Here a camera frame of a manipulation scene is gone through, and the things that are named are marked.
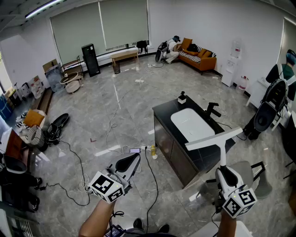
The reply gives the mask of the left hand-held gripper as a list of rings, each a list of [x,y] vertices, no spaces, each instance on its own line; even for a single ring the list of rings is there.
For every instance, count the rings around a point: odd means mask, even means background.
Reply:
[[[140,160],[139,153],[116,156],[108,168],[96,173],[88,186],[96,196],[111,204],[132,188],[129,179],[135,174]]]

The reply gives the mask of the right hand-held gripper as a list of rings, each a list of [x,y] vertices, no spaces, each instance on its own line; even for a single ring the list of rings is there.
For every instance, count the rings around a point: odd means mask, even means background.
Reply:
[[[249,212],[257,202],[253,189],[237,188],[239,175],[228,166],[217,168],[215,175],[222,188],[214,202],[216,213],[224,210],[231,218],[237,218]]]

